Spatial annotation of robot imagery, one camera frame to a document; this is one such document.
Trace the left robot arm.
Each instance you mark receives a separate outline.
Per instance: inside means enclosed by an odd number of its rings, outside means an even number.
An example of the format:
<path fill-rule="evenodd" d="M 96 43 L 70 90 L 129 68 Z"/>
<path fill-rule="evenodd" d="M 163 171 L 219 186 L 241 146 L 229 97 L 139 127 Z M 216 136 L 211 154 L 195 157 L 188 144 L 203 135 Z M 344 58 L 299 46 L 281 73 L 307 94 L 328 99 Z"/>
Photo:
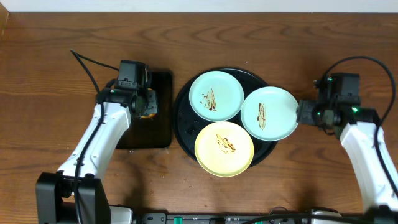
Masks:
<path fill-rule="evenodd" d="M 96 100 L 90 125 L 71 156 L 56 173 L 43 172 L 36 182 L 39 223 L 133 222 L 132 209 L 109 204 L 102 180 L 134 117 L 156 114 L 156 92 L 104 88 Z"/>

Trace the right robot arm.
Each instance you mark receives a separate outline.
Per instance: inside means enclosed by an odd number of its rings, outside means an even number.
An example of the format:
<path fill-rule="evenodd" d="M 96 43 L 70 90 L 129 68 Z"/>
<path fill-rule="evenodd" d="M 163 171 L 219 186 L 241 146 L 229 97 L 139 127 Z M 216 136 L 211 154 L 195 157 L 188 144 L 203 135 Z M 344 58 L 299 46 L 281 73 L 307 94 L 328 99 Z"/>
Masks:
<path fill-rule="evenodd" d="M 316 126 L 340 140 L 361 191 L 364 218 L 397 223 L 397 171 L 389 157 L 376 110 L 355 100 L 300 100 L 297 122 Z"/>

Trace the pale green plate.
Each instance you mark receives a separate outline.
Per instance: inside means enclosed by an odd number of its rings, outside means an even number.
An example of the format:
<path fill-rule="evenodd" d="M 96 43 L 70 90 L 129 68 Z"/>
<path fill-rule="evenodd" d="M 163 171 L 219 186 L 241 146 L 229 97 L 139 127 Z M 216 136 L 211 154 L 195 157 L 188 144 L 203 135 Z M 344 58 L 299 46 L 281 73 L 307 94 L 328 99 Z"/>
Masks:
<path fill-rule="evenodd" d="M 259 88 L 245 99 L 241 108 L 241 122 L 255 138 L 278 141 L 292 134 L 298 126 L 298 106 L 293 95 L 282 88 Z"/>

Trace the green and yellow sponge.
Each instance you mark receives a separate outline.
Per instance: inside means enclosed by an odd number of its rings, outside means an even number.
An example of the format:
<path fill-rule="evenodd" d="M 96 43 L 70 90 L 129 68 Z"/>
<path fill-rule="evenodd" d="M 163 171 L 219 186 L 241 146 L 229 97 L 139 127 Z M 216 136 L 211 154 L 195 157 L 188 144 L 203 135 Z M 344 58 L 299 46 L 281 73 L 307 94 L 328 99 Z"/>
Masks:
<path fill-rule="evenodd" d="M 142 119 L 149 119 L 158 113 L 158 101 L 156 91 L 149 88 L 146 92 L 146 109 L 141 114 Z"/>

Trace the yellow plate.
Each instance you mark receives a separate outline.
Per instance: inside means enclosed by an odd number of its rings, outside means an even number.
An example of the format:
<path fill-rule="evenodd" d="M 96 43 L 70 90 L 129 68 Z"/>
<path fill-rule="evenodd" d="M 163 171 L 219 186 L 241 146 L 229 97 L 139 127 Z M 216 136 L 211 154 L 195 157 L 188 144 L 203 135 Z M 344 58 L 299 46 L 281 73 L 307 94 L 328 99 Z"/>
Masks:
<path fill-rule="evenodd" d="M 254 157 L 254 143 L 248 132 L 227 121 L 205 126 L 196 137 L 194 150 L 201 167 L 217 177 L 244 172 Z"/>

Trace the light blue plate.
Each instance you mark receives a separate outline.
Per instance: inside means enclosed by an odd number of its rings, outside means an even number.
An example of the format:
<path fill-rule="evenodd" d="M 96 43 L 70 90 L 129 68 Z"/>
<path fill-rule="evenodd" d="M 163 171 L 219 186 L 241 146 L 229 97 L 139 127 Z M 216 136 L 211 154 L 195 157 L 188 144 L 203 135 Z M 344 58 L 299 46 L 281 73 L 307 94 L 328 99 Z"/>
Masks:
<path fill-rule="evenodd" d="M 199 75 L 192 83 L 188 100 L 193 111 L 207 121 L 227 121 L 241 110 L 244 91 L 231 74 L 209 71 Z"/>

